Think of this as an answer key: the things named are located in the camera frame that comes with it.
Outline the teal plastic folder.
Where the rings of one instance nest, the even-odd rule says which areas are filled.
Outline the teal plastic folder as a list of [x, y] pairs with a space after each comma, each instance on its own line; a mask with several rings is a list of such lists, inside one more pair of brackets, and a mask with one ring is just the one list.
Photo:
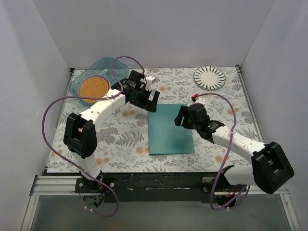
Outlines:
[[158, 104], [155, 113], [148, 114], [149, 154], [193, 154], [193, 134], [190, 129], [175, 125], [181, 104]]

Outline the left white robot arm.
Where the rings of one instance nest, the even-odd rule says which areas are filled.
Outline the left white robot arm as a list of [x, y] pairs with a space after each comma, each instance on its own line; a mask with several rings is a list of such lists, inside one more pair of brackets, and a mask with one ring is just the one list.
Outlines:
[[85, 78], [78, 90], [79, 96], [94, 104], [80, 114], [71, 113], [64, 132], [64, 144], [73, 152], [81, 167], [82, 184], [95, 193], [102, 188], [102, 172], [94, 152], [97, 148], [96, 128], [114, 111], [130, 103], [148, 112], [156, 112], [159, 92], [149, 99], [157, 79], [131, 71], [128, 78], [113, 85], [106, 77], [92, 75]]

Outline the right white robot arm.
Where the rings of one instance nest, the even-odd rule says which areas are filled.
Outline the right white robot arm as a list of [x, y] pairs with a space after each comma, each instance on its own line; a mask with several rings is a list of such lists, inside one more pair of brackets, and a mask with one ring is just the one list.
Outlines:
[[218, 180], [205, 183], [209, 189], [229, 191], [235, 185], [254, 185], [267, 194], [273, 194], [295, 175], [278, 143], [266, 144], [231, 132], [223, 123], [211, 120], [203, 104], [181, 106], [174, 121], [176, 126], [196, 130], [204, 140], [230, 148], [250, 163], [244, 167], [223, 167]]

